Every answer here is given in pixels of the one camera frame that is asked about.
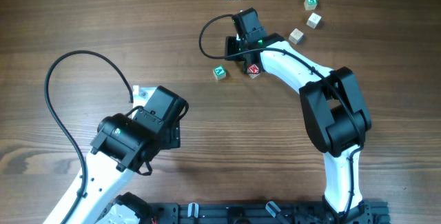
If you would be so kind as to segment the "red M wooden block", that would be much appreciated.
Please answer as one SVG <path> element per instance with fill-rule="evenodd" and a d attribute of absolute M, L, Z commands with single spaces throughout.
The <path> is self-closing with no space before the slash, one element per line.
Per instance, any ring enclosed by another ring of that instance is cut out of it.
<path fill-rule="evenodd" d="M 254 79 L 260 74 L 260 69 L 256 64 L 251 64 L 247 67 L 247 74 Z"/>

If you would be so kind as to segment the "green V wooden block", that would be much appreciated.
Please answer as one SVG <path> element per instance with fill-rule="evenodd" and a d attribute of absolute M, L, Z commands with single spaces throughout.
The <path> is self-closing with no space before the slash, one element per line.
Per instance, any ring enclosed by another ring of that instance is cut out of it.
<path fill-rule="evenodd" d="M 216 80 L 221 80 L 227 76 L 227 71 L 222 65 L 218 65 L 213 69 L 213 74 Z"/>

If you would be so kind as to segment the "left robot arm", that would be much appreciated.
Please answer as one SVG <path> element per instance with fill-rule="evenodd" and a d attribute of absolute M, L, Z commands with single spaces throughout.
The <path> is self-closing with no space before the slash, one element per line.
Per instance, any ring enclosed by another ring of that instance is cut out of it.
<path fill-rule="evenodd" d="M 152 173 L 150 162 L 161 151 L 180 146 L 181 119 L 189 103 L 163 86 L 138 93 L 126 114 L 105 117 L 99 123 L 83 168 L 46 218 L 46 223 L 99 223 L 113 221 L 116 209 L 104 209 L 119 191 L 139 174 Z"/>

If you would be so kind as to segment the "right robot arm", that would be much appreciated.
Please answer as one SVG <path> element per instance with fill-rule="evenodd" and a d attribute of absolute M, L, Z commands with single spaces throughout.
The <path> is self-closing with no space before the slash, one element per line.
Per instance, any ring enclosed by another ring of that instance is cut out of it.
<path fill-rule="evenodd" d="M 231 19 L 237 35 L 226 40 L 226 58 L 242 61 L 250 74 L 272 74 L 299 94 L 308 137 L 324 156 L 325 200 L 338 219 L 353 219 L 362 201 L 359 157 L 371 128 L 355 75 L 346 67 L 321 66 L 295 51 L 279 34 L 268 35 L 253 8 Z"/>

